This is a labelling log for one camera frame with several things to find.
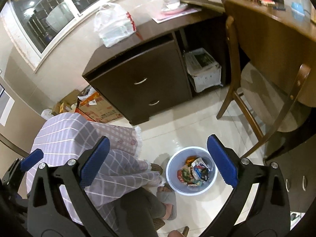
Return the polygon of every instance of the metal screw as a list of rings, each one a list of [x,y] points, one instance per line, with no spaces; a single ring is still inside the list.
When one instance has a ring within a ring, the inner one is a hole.
[[[68,160],[67,164],[70,165],[70,166],[73,166],[73,165],[76,164],[76,160],[70,159],[70,160]]]
[[[45,166],[46,166],[45,163],[40,163],[39,169],[43,169]]]
[[[249,159],[247,159],[247,158],[242,158],[242,159],[241,159],[241,163],[244,164],[244,165],[248,165],[248,164],[249,164]]]
[[[272,162],[272,163],[271,163],[271,167],[273,167],[273,168],[278,168],[279,165],[278,165],[276,162]]]

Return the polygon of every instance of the window frame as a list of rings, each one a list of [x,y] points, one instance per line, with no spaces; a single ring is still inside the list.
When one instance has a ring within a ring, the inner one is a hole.
[[[48,46],[41,53],[30,39],[22,24],[20,23],[11,0],[8,0],[3,10],[1,11],[1,19],[4,24],[4,28],[7,31],[10,39],[18,52],[30,65],[30,67],[36,72],[47,56],[52,50],[80,23],[94,14],[100,6],[106,2],[114,2],[116,0],[98,0],[89,7],[87,7],[82,13],[79,12],[72,0],[64,0],[69,7],[70,11],[74,15],[74,18],[52,39]]]

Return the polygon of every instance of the silver handle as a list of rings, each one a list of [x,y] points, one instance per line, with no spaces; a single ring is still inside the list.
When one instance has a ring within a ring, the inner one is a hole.
[[[156,105],[156,104],[158,104],[160,101],[157,101],[157,102],[155,102],[155,103],[149,103],[148,105],[149,106],[154,106],[154,105]]]
[[[147,80],[147,77],[145,77],[142,81],[140,82],[137,82],[137,83],[134,83],[135,85],[139,85],[139,84],[142,84],[143,82],[145,82]]]
[[[305,185],[307,185],[307,178],[305,178],[305,176],[303,176],[303,180],[302,180],[302,189],[303,189],[303,191],[306,191]]]
[[[290,183],[290,181],[289,180],[286,180],[285,181],[285,188],[286,188],[286,191],[287,192],[290,192],[290,188],[291,188],[291,186],[289,185],[289,187],[288,187],[288,184]]]

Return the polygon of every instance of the window sill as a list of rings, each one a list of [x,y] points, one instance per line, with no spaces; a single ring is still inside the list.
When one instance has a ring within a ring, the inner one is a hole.
[[[24,58],[24,60],[30,65],[34,73],[39,69],[41,64],[51,53],[51,51],[79,24],[84,20],[93,15],[100,6],[107,2],[114,2],[116,0],[99,0],[96,3],[89,6],[84,10],[78,17],[75,17],[70,21],[49,43],[45,50],[40,53],[35,47],[31,39],[28,37],[27,33],[24,31],[22,25],[16,17],[14,9],[10,1],[6,3],[3,10],[1,11],[1,19],[4,24],[4,28],[7,31],[10,39],[12,40],[14,46]]]

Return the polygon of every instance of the gray slipper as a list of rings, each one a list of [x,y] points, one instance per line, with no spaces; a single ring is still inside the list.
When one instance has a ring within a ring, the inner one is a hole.
[[[165,184],[165,187],[172,190],[172,188]],[[164,204],[172,204],[171,214],[167,220],[173,220],[177,217],[177,201],[174,190],[172,191],[157,191],[157,199]]]

